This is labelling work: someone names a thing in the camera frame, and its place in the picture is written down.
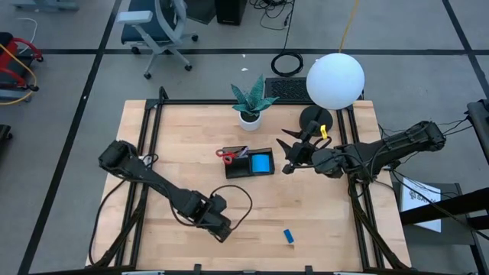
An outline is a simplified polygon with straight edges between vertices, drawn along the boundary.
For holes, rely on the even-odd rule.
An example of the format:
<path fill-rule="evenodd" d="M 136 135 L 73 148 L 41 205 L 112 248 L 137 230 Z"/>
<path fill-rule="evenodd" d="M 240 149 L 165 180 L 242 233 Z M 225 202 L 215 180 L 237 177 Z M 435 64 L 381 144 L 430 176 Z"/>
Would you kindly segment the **white printed booklet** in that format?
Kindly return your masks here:
<path fill-rule="evenodd" d="M 408 211 L 428 205 L 430 202 L 439 202 L 442 198 L 441 190 L 410 178 L 403 178 L 400 184 L 400 211 Z"/>

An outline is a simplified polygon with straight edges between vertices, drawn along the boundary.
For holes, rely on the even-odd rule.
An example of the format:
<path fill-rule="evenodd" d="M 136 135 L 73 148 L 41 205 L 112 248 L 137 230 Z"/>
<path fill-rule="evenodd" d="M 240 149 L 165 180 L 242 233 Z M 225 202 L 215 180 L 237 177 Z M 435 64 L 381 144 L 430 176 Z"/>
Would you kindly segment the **dark grey side table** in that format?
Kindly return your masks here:
<path fill-rule="evenodd" d="M 402 180 L 393 182 L 399 210 L 401 183 Z M 460 185 L 457 183 L 429 183 L 427 185 L 440 189 L 441 193 L 444 194 L 443 199 L 454 197 L 457 193 L 464 195 Z M 412 260 L 422 261 L 423 265 L 420 268 L 421 270 L 448 273 L 463 257 L 455 255 L 447 258 L 442 249 L 470 248 L 471 252 L 465 253 L 464 255 L 469 258 L 470 262 L 475 263 L 477 268 L 476 271 L 472 270 L 470 273 L 489 275 L 489 266 L 486 263 L 478 235 L 466 231 L 450 218 L 443 218 L 417 225 L 404 225 L 403 223 L 402 225 L 410 258 Z"/>

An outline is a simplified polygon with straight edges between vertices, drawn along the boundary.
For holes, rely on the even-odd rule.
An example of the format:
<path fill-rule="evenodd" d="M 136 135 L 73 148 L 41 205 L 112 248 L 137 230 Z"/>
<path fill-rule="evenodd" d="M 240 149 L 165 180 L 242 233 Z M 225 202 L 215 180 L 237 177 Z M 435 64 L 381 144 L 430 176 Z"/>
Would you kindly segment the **blue sticky note pad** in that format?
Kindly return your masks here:
<path fill-rule="evenodd" d="M 269 173 L 270 158 L 268 154 L 253 154 L 251 156 L 251 171 L 253 173 Z"/>

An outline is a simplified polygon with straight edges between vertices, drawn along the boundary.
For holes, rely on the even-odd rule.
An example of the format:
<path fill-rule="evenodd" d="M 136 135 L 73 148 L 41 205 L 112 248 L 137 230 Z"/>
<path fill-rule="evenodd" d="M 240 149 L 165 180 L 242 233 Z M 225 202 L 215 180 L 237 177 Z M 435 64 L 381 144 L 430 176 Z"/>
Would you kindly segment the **black mesh desk organizer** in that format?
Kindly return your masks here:
<path fill-rule="evenodd" d="M 270 158 L 270 172 L 269 173 L 253 173 L 251 171 L 251 156 L 253 154 L 268 154 Z M 274 155 L 271 147 L 261 149 L 250 149 L 248 156 L 240 159 L 235 159 L 232 164 L 225 164 L 225 177 L 227 179 L 243 178 L 250 176 L 265 176 L 274 174 Z"/>

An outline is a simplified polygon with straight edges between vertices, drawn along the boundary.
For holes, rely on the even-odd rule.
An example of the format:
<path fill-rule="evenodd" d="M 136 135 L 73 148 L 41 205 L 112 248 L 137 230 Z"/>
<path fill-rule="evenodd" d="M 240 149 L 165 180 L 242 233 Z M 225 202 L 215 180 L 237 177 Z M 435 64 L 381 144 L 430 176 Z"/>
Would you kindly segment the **white plant pot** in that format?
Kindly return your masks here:
<path fill-rule="evenodd" d="M 256 131 L 262 123 L 261 113 L 249 115 L 245 112 L 240 112 L 238 118 L 240 126 L 246 131 Z"/>

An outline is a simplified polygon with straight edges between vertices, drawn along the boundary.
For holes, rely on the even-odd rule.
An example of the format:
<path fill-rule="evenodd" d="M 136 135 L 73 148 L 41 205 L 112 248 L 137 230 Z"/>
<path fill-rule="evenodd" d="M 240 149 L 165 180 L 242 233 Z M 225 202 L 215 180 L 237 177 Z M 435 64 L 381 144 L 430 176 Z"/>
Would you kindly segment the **black side equipment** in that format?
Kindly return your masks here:
<path fill-rule="evenodd" d="M 471 122 L 481 149 L 489 164 L 489 99 L 481 99 L 467 104 L 466 114 Z"/>

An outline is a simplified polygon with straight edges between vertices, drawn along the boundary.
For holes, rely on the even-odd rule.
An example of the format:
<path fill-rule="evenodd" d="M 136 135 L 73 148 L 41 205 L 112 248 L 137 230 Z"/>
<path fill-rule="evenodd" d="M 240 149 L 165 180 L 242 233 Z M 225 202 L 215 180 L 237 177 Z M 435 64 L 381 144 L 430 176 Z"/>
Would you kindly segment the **green striped succulent plant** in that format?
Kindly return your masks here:
<path fill-rule="evenodd" d="M 271 107 L 279 97 L 264 96 L 264 77 L 260 75 L 249 92 L 241 91 L 237 86 L 231 84 L 232 93 L 237 99 L 237 104 L 232 108 L 238 112 L 249 115 L 258 115 L 265 109 Z"/>

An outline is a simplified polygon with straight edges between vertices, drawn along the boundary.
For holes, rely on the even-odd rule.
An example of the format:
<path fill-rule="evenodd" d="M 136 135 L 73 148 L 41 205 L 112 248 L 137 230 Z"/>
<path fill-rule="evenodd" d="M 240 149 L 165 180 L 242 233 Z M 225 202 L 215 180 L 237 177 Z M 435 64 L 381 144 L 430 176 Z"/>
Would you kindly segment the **black computer tower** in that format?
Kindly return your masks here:
<path fill-rule="evenodd" d="M 214 0 L 217 22 L 239 26 L 248 0 Z"/>

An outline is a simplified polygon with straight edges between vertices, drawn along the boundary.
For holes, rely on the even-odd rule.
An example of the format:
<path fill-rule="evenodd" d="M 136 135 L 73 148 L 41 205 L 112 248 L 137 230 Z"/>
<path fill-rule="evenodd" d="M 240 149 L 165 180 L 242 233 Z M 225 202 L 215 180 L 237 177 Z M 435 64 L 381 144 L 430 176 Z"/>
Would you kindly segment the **red-handled scissors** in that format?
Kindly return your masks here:
<path fill-rule="evenodd" d="M 237 155 L 243 150 L 244 147 L 223 147 L 215 152 L 217 157 L 221 157 L 224 164 L 229 165 L 237 158 Z"/>

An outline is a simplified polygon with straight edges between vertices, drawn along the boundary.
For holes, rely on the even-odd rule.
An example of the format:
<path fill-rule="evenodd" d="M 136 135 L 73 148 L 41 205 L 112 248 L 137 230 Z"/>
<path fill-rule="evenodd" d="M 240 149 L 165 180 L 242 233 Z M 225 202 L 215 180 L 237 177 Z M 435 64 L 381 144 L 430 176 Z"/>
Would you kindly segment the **white globe table lamp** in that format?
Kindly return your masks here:
<path fill-rule="evenodd" d="M 311 121 L 333 125 L 332 111 L 352 105 L 362 94 L 365 74 L 361 64 L 344 53 L 331 53 L 319 58 L 306 76 L 306 91 L 313 104 L 300 114 L 299 125 L 304 131 Z"/>

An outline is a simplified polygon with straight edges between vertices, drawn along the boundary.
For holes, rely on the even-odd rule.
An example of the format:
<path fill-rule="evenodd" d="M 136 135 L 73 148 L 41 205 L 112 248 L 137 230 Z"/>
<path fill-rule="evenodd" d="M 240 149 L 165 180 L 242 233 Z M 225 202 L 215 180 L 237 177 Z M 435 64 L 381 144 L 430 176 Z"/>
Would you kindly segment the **black metal beam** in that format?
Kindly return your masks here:
<path fill-rule="evenodd" d="M 454 197 L 441 198 L 439 202 L 408 211 L 400 211 L 404 225 L 417 225 L 431 221 L 450 218 L 466 231 L 481 236 L 489 241 L 489 235 L 481 230 L 489 230 L 489 187 L 464 195 L 458 193 Z"/>

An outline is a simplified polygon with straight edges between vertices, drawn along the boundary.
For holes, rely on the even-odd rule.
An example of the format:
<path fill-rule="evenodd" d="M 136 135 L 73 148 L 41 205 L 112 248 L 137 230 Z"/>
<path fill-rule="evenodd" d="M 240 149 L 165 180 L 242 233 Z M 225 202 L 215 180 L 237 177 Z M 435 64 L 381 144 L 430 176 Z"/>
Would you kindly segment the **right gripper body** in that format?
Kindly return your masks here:
<path fill-rule="evenodd" d="M 304 139 L 295 142 L 291 147 L 290 158 L 282 172 L 291 174 L 296 169 L 313 168 L 316 173 L 325 174 L 331 178 L 339 178 L 341 171 L 341 152 L 336 149 L 328 149 L 332 138 L 323 139 L 320 133 L 320 124 L 311 121 L 304 131 Z"/>

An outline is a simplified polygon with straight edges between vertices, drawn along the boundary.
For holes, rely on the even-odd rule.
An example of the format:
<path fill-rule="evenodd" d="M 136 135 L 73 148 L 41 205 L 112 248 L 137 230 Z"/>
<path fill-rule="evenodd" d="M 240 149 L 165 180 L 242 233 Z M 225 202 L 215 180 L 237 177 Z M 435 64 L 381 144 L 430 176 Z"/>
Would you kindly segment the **grey and blue office chair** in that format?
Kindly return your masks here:
<path fill-rule="evenodd" d="M 131 52 L 138 55 L 141 46 L 152 54 L 144 71 L 144 78 L 151 78 L 151 67 L 157 56 L 171 53 L 190 71 L 193 66 L 179 51 L 187 38 L 197 42 L 199 35 L 186 33 L 187 4 L 185 0 L 131 0 L 127 11 L 117 14 L 116 21 L 123 25 L 121 42 L 131 45 Z"/>

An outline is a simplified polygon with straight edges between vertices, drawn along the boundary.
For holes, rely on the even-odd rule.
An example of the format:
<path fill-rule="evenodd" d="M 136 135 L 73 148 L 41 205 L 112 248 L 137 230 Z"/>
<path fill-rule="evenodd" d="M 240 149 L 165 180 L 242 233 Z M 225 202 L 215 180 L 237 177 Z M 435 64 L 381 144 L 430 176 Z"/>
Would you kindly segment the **black aluminium table frame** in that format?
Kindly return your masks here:
<path fill-rule="evenodd" d="M 259 88 L 257 93 L 255 88 L 252 89 L 251 93 L 243 93 L 238 87 L 232 85 L 232 91 L 237 99 L 237 104 L 233 105 L 233 108 L 238 111 L 239 115 L 244 112 L 247 115 L 258 117 L 261 111 L 270 107 L 278 99 L 263 98 L 263 88 Z M 99 166 L 111 175 L 121 179 L 121 182 L 108 193 L 99 206 L 89 245 L 88 258 L 91 267 L 107 267 L 119 249 L 121 249 L 120 247 L 125 246 L 125 240 L 134 225 L 142 221 L 144 217 L 147 199 L 141 198 L 136 209 L 133 212 L 129 211 L 129 213 L 132 213 L 131 217 L 123 222 L 121 232 L 111 247 L 102 255 L 100 260 L 93 260 L 92 245 L 98 227 L 99 214 L 107 198 L 126 181 L 143 183 L 145 187 L 143 187 L 141 195 L 143 195 L 145 189 L 154 189 L 168 199 L 170 211 L 178 223 L 186 227 L 207 230 L 219 243 L 223 243 L 251 212 L 253 200 L 249 193 L 240 186 L 220 186 L 211 192 L 209 198 L 195 190 L 181 189 L 151 169 L 155 156 L 154 152 L 150 152 L 146 157 L 140 158 L 138 149 L 133 144 L 127 141 L 113 141 L 99 157 Z M 227 202 L 219 194 L 215 194 L 218 190 L 227 187 L 240 189 L 250 201 L 248 211 L 234 227 L 231 227 L 231 220 L 222 214 L 222 211 L 227 207 Z M 176 215 L 177 213 L 189 223 L 180 220 Z"/>

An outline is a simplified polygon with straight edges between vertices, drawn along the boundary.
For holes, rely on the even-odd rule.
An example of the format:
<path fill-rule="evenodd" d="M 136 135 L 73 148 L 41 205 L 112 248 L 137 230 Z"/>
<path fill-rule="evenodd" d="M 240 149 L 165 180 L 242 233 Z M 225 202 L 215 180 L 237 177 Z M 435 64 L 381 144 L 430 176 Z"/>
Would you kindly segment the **black vented computer box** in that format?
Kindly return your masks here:
<path fill-rule="evenodd" d="M 266 78 L 266 97 L 279 97 L 285 101 L 310 102 L 306 89 L 306 79 L 297 78 Z"/>

